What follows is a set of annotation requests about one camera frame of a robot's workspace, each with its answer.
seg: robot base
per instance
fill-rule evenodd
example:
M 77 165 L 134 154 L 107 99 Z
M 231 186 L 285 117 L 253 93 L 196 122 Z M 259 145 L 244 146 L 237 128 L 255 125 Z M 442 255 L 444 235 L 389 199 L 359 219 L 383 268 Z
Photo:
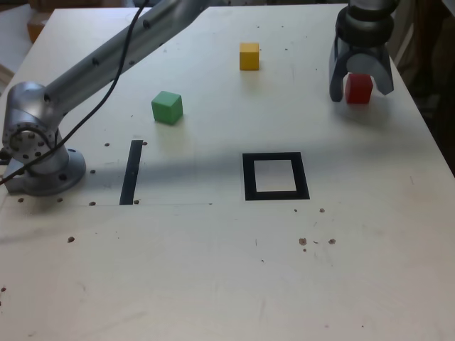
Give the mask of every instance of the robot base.
M 71 188 L 85 174 L 85 160 L 79 151 L 68 149 L 69 161 L 60 171 L 48 175 L 34 175 L 25 172 L 5 183 L 11 194 L 28 194 L 33 196 L 54 195 Z M 4 177 L 15 172 L 23 164 L 11 159 Z

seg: red cube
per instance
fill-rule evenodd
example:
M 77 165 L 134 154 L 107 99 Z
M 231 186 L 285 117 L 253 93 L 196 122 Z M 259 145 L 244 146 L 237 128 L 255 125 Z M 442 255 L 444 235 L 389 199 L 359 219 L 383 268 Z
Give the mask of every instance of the red cube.
M 346 102 L 349 104 L 367 104 L 370 101 L 373 82 L 370 75 L 350 73 L 346 83 Z

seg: black cable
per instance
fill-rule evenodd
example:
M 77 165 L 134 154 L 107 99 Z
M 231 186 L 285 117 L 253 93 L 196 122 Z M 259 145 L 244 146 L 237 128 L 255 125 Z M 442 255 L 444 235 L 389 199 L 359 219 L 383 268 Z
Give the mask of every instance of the black cable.
M 71 130 L 67 136 L 65 136 L 62 141 L 60 141 L 54 148 L 52 148 L 51 150 L 45 152 L 43 155 L 37 157 L 36 159 L 30 161 L 29 163 L 27 163 L 26 165 L 24 165 L 23 167 L 19 168 L 18 170 L 16 170 L 15 172 L 11 173 L 10 175 L 8 175 L 7 177 L 3 178 L 1 181 L 0 181 L 0 185 L 3 185 L 4 183 L 10 181 L 12 178 L 14 178 L 16 175 L 20 175 L 22 174 L 24 171 L 26 171 L 27 169 L 29 169 L 31 166 L 39 163 L 40 161 L 44 160 L 45 158 L 47 158 L 49 155 L 52 155 L 54 154 L 59 148 L 61 148 L 69 139 L 72 135 L 75 134 L 75 132 L 82 126 L 84 125 L 84 123 L 86 121 L 88 121 L 90 119 L 90 117 L 92 117 L 102 106 L 103 104 L 107 101 L 107 99 L 109 98 L 109 96 L 112 94 L 112 91 L 114 91 L 114 88 L 115 88 L 115 85 L 117 84 L 119 78 L 120 78 L 120 75 L 122 74 L 122 70 L 123 70 L 123 65 L 125 63 L 125 60 L 127 58 L 127 53 L 128 53 L 128 47 L 129 47 L 129 42 L 131 40 L 131 36 L 132 36 L 132 33 L 133 33 L 133 28 L 134 28 L 134 25 L 136 24 L 137 22 L 137 19 L 139 18 L 139 16 L 141 15 L 141 12 L 142 10 L 144 9 L 144 7 L 149 3 L 149 0 L 144 0 L 144 3 L 141 5 L 141 7 L 139 7 L 139 9 L 137 10 L 136 12 L 136 15 L 134 15 L 134 18 L 132 20 L 132 22 L 129 24 L 129 28 L 128 28 L 128 33 L 127 33 L 127 37 L 125 38 L 125 43 L 124 43 L 124 46 L 123 46 L 123 51 L 122 51 L 122 56 L 120 58 L 120 63 L 119 63 L 119 69 L 117 71 L 117 74 L 115 75 L 115 78 L 112 82 L 112 85 L 111 87 L 109 88 L 109 90 L 107 90 L 106 92 L 106 95 L 101 99 L 100 103 L 98 103 L 98 105 L 93 108 L 93 110 L 91 112 L 89 112 L 87 114 L 86 117 L 84 117 L 78 124 L 76 124 L 76 126 L 73 128 L 73 130 Z

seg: yellow cube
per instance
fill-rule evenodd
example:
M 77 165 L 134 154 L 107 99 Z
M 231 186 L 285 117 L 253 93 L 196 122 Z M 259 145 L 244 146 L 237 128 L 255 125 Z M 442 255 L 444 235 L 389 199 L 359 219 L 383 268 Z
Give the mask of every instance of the yellow cube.
M 259 69 L 259 43 L 240 43 L 240 69 Z

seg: white table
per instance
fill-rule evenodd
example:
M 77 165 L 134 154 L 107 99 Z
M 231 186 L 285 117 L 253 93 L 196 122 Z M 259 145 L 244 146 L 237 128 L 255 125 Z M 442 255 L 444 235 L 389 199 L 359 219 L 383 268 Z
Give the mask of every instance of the white table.
M 341 8 L 208 9 L 72 138 L 96 174 L 22 203 L 0 189 L 0 338 L 453 340 L 455 180 L 395 68 L 367 108 L 330 101 Z M 13 83 L 48 84 L 133 15 L 56 11 Z M 238 70 L 242 41 L 260 71 Z M 182 95 L 177 126 L 154 123 L 161 90 Z M 119 206 L 133 139 L 140 203 Z M 246 202 L 242 154 L 287 151 L 311 199 Z

